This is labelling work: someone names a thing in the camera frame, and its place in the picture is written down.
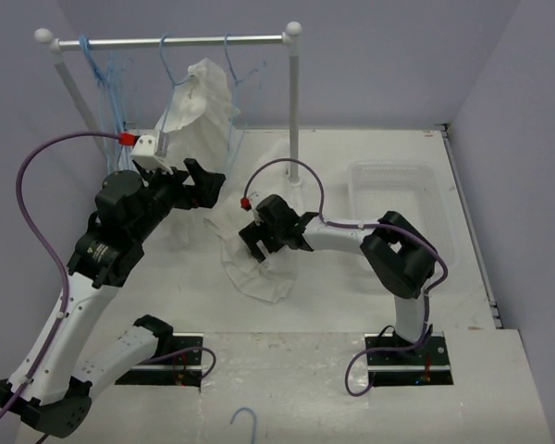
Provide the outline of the blue wire hanger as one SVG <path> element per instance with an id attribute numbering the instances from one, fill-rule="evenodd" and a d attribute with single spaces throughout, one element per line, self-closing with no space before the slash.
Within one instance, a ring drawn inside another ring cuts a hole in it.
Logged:
<path id="1" fill-rule="evenodd" d="M 232 60 L 230 58 L 229 49 L 228 49 L 229 37 L 231 37 L 231 34 L 227 32 L 224 36 L 224 42 L 223 42 L 224 56 L 228 63 L 228 73 L 232 80 L 232 86 L 233 86 L 232 94 L 231 94 L 230 115 L 228 120 L 227 156 L 223 167 L 223 172 L 227 177 L 231 175 L 231 172 L 234 168 L 238 154 L 242 147 L 245 130 L 247 129 L 247 125 L 248 125 L 248 121 L 245 121 L 244 129 L 240 131 L 240 136 L 235 141 L 234 137 L 237 134 L 237 129 L 235 127 L 235 118 L 241 113 L 241 111 L 238 108 L 240 86 L 243 83 L 247 82 L 253 76 L 257 76 L 259 78 L 257 89 L 256 89 L 256 92 L 254 93 L 253 101 L 251 104 L 251 109 L 254 109 L 257 106 L 258 95 L 262 90 L 263 81 L 267 70 L 267 63 L 263 59 L 258 66 L 255 66 L 254 68 L 250 69 L 245 75 L 239 76 L 235 71 Z"/>

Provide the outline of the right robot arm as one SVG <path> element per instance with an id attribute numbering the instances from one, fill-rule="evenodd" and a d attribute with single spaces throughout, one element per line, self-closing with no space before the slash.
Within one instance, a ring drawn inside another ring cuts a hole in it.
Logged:
<path id="1" fill-rule="evenodd" d="M 384 350 L 395 352 L 407 364 L 426 354 L 432 332 L 429 293 L 446 280 L 449 270 L 436 248 L 405 217 L 395 211 L 376 222 L 328 220 L 318 212 L 299 215 L 276 194 L 256 206 L 243 198 L 241 206 L 253 212 L 253 222 L 239 236 L 259 263 L 284 248 L 362 256 L 394 297 L 397 338 Z"/>

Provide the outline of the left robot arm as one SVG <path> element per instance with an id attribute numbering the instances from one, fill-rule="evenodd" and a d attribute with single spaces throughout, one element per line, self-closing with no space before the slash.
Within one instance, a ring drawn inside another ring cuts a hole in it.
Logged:
<path id="1" fill-rule="evenodd" d="M 144 256 L 143 244 L 174 209 L 211 208 L 226 180 L 193 158 L 184 169 L 123 170 L 105 178 L 95 211 L 64 272 L 61 295 L 29 355 L 0 380 L 0 408 L 48 437 L 66 438 L 93 402 L 138 364 L 173 354 L 173 328 L 144 315 L 114 344 L 82 360 L 93 329 Z"/>

